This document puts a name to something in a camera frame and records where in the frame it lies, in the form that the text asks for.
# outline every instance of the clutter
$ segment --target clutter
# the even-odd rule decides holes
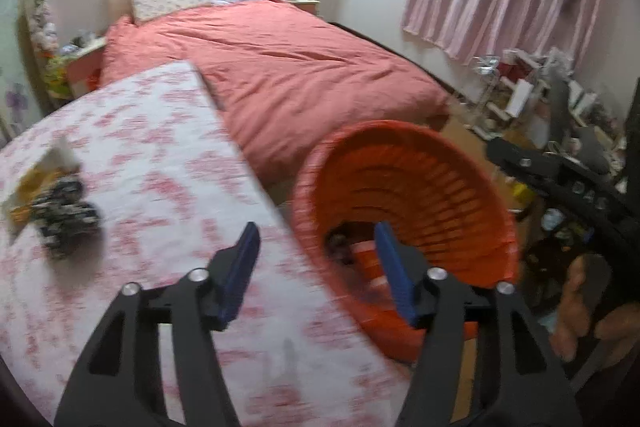
[[[338,263],[350,265],[353,264],[351,249],[347,242],[346,236],[341,233],[334,233],[326,240],[327,255]]]
[[[622,126],[618,118],[605,107],[604,102],[597,98],[588,111],[584,112],[582,120],[585,124],[602,129],[610,140],[616,140],[622,133]]]
[[[587,113],[597,98],[598,94],[596,92],[588,91],[583,93],[575,105],[574,115],[580,118],[583,114]]]
[[[545,215],[542,216],[542,230],[551,232],[555,230],[564,221],[564,214],[557,208],[548,208]]]
[[[82,30],[78,33],[78,36],[71,41],[71,43],[78,48],[86,48],[94,41],[95,33]]]
[[[25,204],[16,206],[10,211],[10,216],[17,226],[24,227],[29,221],[31,214],[31,201],[33,201],[41,190],[49,187],[56,179],[64,175],[60,169],[43,172],[39,169],[32,169],[23,179],[18,188],[18,197],[25,201]]]
[[[584,89],[582,89],[582,86],[578,84],[575,80],[571,80],[569,82],[569,90],[570,90],[569,108],[573,109],[575,107],[575,104],[578,102],[578,100],[580,100],[580,97],[582,96]]]
[[[70,57],[71,55],[78,53],[81,49],[82,48],[75,44],[66,44],[65,46],[62,46],[62,49],[60,49],[60,55],[63,57]]]
[[[505,50],[502,57],[476,57],[472,71],[486,82],[484,93],[467,125],[484,140],[503,136],[539,97],[541,59],[522,50]]]
[[[580,140],[580,149],[575,158],[589,170],[596,174],[609,174],[609,161],[606,157],[606,149],[598,140],[596,128],[580,127],[576,129],[577,139]]]
[[[574,61],[569,55],[554,46],[551,48],[551,51],[549,51],[543,66],[540,68],[540,77],[545,80],[551,75],[569,78],[574,74],[572,70],[573,63]]]
[[[66,82],[66,60],[60,52],[60,42],[48,0],[35,0],[29,18],[31,42],[44,70],[44,83],[56,107],[73,100]]]

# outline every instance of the blue gripper pad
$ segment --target blue gripper pad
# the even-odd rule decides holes
[[[223,301],[218,315],[224,325],[238,318],[244,293],[249,286],[260,253],[260,232],[255,223],[247,223],[234,250],[236,256],[223,285]]]
[[[399,250],[411,247],[404,247],[398,243],[391,226],[384,222],[378,223],[375,229],[376,251],[380,257],[380,263],[385,270],[386,280],[391,288],[391,295],[396,303],[396,311],[412,327],[417,326],[418,315],[414,306],[415,279],[407,271]],[[422,273],[416,274],[418,279],[422,278]]]

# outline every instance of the red duvet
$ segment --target red duvet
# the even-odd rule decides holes
[[[201,7],[107,34],[102,85],[190,60],[265,185],[295,175],[328,133],[445,116],[447,93],[407,60],[279,0]]]

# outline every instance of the metal screw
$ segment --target metal screw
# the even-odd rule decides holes
[[[608,203],[607,198],[600,197],[596,200],[596,208],[598,210],[607,210]]]
[[[582,182],[575,182],[574,183],[574,187],[572,188],[572,190],[574,191],[574,194],[582,194],[584,192],[585,186],[584,183]]]
[[[121,291],[123,295],[130,297],[138,293],[140,290],[142,290],[142,286],[140,286],[140,284],[137,282],[128,282],[122,287]]]
[[[449,274],[444,268],[433,267],[427,270],[427,275],[433,281],[444,281]]]
[[[187,277],[189,277],[190,281],[200,282],[209,277],[209,272],[204,268],[196,268],[195,270],[191,270]]]
[[[512,295],[513,292],[516,291],[516,287],[507,281],[498,282],[497,285],[495,285],[495,289],[502,295]]]

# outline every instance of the table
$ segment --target table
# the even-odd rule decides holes
[[[318,15],[318,7],[320,6],[320,1],[317,1],[317,0],[283,0],[283,1],[286,1],[289,4],[293,4],[293,6],[300,8],[302,11],[311,13],[311,15]]]
[[[0,200],[66,136],[104,218],[101,241],[50,261],[28,226],[0,227],[0,355],[53,419],[71,369],[119,288],[173,283],[235,243],[262,248],[238,320],[215,333],[242,425],[393,425],[406,380],[324,289],[231,142],[201,78],[174,62],[76,100],[0,152]],[[169,415],[181,421],[170,334],[161,328]]]
[[[95,89],[90,85],[90,78],[100,74],[106,45],[105,37],[97,38],[87,47],[68,57],[66,80],[74,98],[80,98]]]

